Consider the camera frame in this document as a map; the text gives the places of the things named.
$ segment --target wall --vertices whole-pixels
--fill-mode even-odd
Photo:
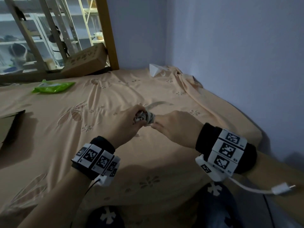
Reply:
[[[304,170],[304,0],[168,0],[166,64],[264,132],[260,149]]]
[[[107,0],[121,69],[165,65],[167,0]]]

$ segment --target bed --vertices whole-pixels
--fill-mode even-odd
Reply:
[[[261,131],[235,107],[205,90],[193,76],[168,67],[116,70],[75,81],[66,92],[33,94],[37,83],[0,87],[0,116],[26,110],[17,140],[0,151],[0,227],[17,227],[71,168],[71,158],[111,126],[117,112],[142,104],[155,114],[188,111],[201,122],[228,128],[257,146]],[[195,163],[198,152],[144,127],[116,155],[120,168],[109,187],[86,194],[72,227],[88,214],[117,205],[126,227],[190,227],[195,193],[210,178]]]

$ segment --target black wristband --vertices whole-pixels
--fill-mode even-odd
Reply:
[[[78,162],[72,162],[72,167],[77,169],[78,171],[82,172],[84,175],[86,175],[89,179],[94,180],[99,176],[99,173],[86,168],[85,166],[79,164]]]
[[[93,138],[93,140],[90,143],[98,146],[101,149],[108,151],[111,154],[114,154],[114,152],[115,152],[114,146],[107,139],[105,139],[101,136]]]
[[[195,149],[204,155],[204,160],[208,161],[212,148],[218,139],[222,128],[214,127],[209,123],[205,123],[196,141]],[[256,163],[257,153],[254,145],[247,143],[244,153],[238,163],[235,173],[242,174]]]

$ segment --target green plastic package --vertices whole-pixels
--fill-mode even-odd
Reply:
[[[46,81],[44,79],[39,86],[33,89],[32,93],[47,93],[47,94],[59,93],[65,91],[74,84],[75,82],[54,83],[54,82]]]

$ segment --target black cable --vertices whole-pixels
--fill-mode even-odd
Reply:
[[[89,189],[86,191],[85,195],[87,194],[87,192],[89,192],[89,190],[93,187],[93,185],[95,185],[95,184],[96,184],[97,182],[99,182],[99,181],[100,181],[100,179],[96,180],[96,181],[89,187]]]
[[[275,228],[275,222],[273,221],[273,217],[272,217],[272,213],[271,213],[271,210],[269,208],[269,204],[268,204],[268,201],[266,199],[266,196],[263,194],[263,197],[264,197],[264,200],[265,200],[265,203],[266,203],[266,206],[267,206],[267,209],[268,209],[268,212],[269,212],[269,216],[270,216],[270,219],[271,219],[271,223],[272,223],[272,227]]]

